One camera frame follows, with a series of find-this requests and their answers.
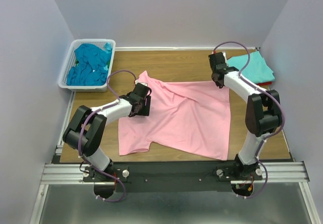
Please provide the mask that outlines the pink t shirt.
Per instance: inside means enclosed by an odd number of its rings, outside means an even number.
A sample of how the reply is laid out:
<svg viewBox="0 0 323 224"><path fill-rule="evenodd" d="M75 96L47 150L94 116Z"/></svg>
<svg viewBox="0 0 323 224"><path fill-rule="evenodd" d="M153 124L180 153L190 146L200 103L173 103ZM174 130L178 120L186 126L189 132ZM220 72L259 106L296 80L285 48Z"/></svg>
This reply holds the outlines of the pink t shirt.
<svg viewBox="0 0 323 224"><path fill-rule="evenodd" d="M152 89L149 116L120 118L119 154L147 152L152 142L188 153L227 160L229 89L213 81L163 82L144 71L139 81Z"/></svg>

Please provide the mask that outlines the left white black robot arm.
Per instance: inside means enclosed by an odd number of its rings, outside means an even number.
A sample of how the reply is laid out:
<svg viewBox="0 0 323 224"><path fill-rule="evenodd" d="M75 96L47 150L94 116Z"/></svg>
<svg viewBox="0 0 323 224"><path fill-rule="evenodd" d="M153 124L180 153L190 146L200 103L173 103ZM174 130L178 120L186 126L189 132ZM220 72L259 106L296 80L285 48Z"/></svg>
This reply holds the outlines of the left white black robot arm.
<svg viewBox="0 0 323 224"><path fill-rule="evenodd" d="M63 141L91 165L99 180L116 178L113 161L100 147L105 127L120 118L149 116L151 93L152 89L146 83L136 83L133 91L111 103L93 108L82 105L74 113L63 134Z"/></svg>

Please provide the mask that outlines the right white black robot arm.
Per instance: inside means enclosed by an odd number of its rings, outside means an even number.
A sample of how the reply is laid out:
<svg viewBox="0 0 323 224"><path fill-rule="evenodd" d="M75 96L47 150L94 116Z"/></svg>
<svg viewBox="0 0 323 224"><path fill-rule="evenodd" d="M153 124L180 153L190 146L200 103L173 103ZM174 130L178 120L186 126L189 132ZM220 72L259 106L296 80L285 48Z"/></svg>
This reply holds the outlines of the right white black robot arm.
<svg viewBox="0 0 323 224"><path fill-rule="evenodd" d="M246 79L235 67L229 67L226 54L217 52L208 56L211 78L218 88L233 90L246 102L245 125L247 136L242 149L233 162L217 167L218 178L223 181L247 179L256 174L260 152L266 140L283 123L279 108L279 94L275 90L265 90Z"/></svg>

